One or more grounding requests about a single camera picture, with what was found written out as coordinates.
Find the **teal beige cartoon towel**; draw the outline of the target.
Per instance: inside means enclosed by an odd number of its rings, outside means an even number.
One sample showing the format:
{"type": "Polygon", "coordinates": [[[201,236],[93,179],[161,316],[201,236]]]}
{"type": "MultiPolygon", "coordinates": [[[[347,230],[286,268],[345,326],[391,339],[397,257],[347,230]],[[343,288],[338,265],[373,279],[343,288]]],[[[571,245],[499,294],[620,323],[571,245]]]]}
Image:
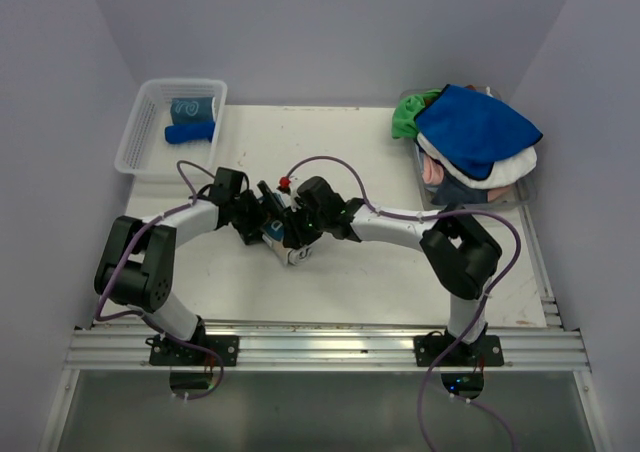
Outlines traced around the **teal beige cartoon towel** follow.
{"type": "Polygon", "coordinates": [[[307,260],[313,244],[321,234],[314,228],[309,213],[287,195],[277,193],[285,205],[279,218],[267,216],[261,227],[262,240],[285,265],[299,265],[307,260]]]}

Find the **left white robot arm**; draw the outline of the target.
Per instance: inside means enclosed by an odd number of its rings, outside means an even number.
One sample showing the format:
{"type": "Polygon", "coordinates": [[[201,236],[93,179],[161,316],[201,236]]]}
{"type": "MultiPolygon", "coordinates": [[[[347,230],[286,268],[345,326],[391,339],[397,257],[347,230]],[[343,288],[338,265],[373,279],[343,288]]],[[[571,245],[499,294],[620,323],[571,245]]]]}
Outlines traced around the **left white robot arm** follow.
{"type": "Polygon", "coordinates": [[[249,245],[265,236],[286,202],[261,181],[252,191],[248,176],[221,167],[213,182],[190,188],[187,203],[152,218],[120,216],[112,224],[94,277],[99,302],[94,320],[137,316],[185,364],[201,362],[209,350],[202,319],[173,292],[176,250],[228,225],[249,245]]]}

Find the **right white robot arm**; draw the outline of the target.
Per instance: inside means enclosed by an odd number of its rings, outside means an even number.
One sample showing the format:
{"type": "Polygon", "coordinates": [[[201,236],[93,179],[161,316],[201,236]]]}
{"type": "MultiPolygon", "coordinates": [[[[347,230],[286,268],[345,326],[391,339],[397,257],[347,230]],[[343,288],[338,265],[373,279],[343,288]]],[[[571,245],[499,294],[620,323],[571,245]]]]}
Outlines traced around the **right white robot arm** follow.
{"type": "Polygon", "coordinates": [[[302,248],[330,234],[337,240],[386,243],[423,253],[450,294],[447,356],[464,365],[480,354],[487,328],[481,301],[502,249],[475,218],[455,207],[434,219],[377,211],[362,199],[344,200],[319,176],[301,184],[283,177],[278,190],[290,197],[284,211],[288,247],[302,248]]]}

